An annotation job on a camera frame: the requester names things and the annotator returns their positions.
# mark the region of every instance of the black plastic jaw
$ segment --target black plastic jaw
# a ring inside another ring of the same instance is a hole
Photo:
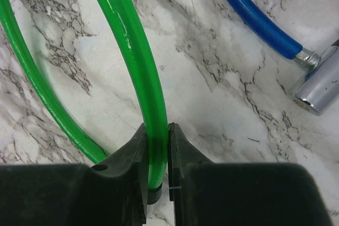
[[[170,124],[176,226],[332,225],[310,174],[294,164],[214,164]]]
[[[147,136],[142,124],[122,148],[86,165],[0,166],[1,225],[146,223]]]

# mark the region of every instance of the countertop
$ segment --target countertop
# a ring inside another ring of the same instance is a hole
[[[215,162],[295,162],[339,225],[339,101],[322,116],[293,103],[302,75],[226,0],[133,0],[153,51],[168,121]],[[339,38],[339,0],[253,0],[321,54]],[[35,60],[74,119],[116,151],[142,122],[119,48],[96,0],[11,0]],[[0,27],[0,162],[91,164],[44,108]],[[148,225],[174,225],[163,196]]]

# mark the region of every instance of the blue hose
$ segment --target blue hose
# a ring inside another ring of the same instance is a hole
[[[268,45],[287,59],[295,58],[302,45],[275,25],[251,0],[227,0],[243,21]]]

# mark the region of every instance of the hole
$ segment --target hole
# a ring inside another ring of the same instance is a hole
[[[97,164],[97,165],[94,165],[92,169],[94,169],[95,171],[103,171],[103,170],[107,170],[108,166],[104,164]]]

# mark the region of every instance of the green plastic tubing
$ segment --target green plastic tubing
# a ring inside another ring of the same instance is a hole
[[[137,92],[149,151],[149,189],[157,188],[167,164],[167,116],[154,59],[132,0],[98,0],[118,42]],[[0,0],[0,20],[15,54],[32,86],[70,140],[94,163],[106,157],[103,151],[74,122],[48,82],[39,73],[24,42],[9,0]]]
[[[10,0],[0,0],[0,21],[33,88],[61,129],[92,162],[97,164],[105,159],[107,157],[105,151],[69,116],[49,83],[39,72],[20,32],[11,8]]]
[[[148,137],[148,188],[162,183],[167,165],[168,127],[164,96],[145,32],[132,0],[97,0],[127,65]]]

